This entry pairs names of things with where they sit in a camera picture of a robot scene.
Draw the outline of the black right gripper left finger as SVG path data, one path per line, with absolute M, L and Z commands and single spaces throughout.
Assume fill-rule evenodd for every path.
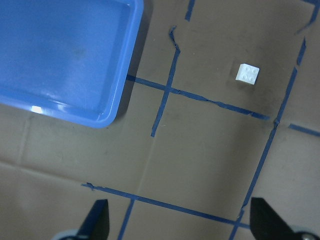
M 110 233 L 109 203 L 96 200 L 76 233 L 77 240 L 107 240 Z

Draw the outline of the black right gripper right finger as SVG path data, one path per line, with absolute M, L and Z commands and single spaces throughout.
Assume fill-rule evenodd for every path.
M 256 240 L 296 239 L 295 232 L 261 197 L 251 198 L 249 226 Z

